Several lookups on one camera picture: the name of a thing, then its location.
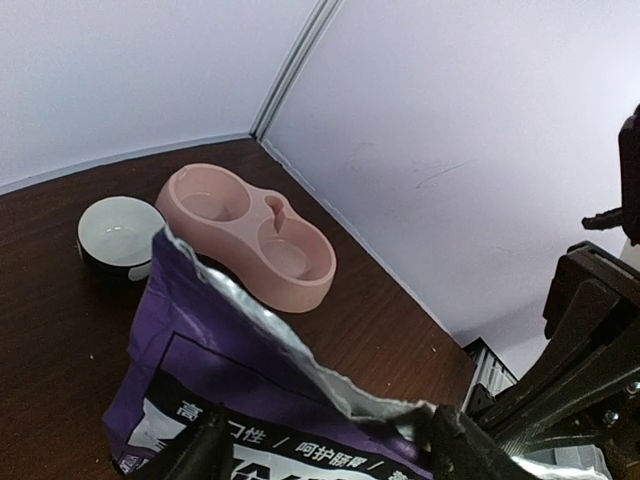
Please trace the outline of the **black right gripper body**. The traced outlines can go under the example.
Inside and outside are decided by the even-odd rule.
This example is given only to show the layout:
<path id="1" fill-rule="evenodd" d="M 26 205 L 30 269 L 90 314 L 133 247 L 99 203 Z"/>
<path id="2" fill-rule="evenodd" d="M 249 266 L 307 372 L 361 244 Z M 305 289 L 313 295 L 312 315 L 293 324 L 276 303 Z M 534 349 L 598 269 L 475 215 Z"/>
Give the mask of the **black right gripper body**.
<path id="1" fill-rule="evenodd" d="M 467 414 L 510 455 L 611 444 L 639 452 L 639 272 L 584 241 L 557 263 L 548 344 L 514 385 L 476 386 Z"/>

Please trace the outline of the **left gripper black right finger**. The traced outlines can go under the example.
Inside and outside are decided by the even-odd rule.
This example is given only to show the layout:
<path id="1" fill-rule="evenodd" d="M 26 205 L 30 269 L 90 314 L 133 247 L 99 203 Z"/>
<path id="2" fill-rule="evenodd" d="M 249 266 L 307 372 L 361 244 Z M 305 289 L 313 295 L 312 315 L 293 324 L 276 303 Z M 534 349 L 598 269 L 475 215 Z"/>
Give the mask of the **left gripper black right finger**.
<path id="1" fill-rule="evenodd" d="M 436 409 L 430 434 L 434 479 L 536 479 L 455 406 Z"/>

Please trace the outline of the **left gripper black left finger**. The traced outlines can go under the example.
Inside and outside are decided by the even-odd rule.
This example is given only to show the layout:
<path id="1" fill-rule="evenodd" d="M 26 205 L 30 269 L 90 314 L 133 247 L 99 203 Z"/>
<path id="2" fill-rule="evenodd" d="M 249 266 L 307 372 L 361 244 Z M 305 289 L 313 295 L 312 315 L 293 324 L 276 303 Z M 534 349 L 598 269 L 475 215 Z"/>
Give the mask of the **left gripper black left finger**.
<path id="1" fill-rule="evenodd" d="M 228 411 L 215 405 L 149 463 L 149 478 L 230 479 L 233 448 Z"/>

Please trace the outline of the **purple pet food bag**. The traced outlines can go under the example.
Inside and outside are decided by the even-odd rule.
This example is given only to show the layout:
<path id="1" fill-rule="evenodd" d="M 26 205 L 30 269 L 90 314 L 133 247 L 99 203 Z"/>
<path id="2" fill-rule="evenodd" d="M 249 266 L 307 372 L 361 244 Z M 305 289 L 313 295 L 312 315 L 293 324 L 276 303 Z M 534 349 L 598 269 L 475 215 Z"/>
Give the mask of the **purple pet food bag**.
<path id="1" fill-rule="evenodd" d="M 409 416 L 320 365 L 289 325 L 169 229 L 152 243 L 129 369 L 103 417 L 119 473 L 223 408 L 235 479 L 428 479 Z"/>

